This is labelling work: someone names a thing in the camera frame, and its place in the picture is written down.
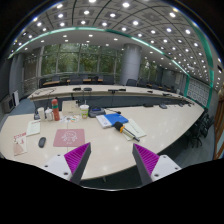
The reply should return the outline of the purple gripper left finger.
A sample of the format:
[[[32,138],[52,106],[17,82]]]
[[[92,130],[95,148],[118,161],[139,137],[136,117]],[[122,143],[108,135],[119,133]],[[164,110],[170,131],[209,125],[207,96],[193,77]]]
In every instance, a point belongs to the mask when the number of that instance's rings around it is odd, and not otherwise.
[[[91,154],[91,144],[87,143],[66,154],[52,157],[43,169],[72,183],[79,184]]]

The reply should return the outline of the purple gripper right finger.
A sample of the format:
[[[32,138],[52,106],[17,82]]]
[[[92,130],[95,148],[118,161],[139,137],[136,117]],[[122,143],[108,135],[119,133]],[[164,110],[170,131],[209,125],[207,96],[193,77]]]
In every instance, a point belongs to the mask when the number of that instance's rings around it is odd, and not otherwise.
[[[152,183],[181,169],[167,155],[159,156],[138,144],[133,144],[132,154],[143,185]]]

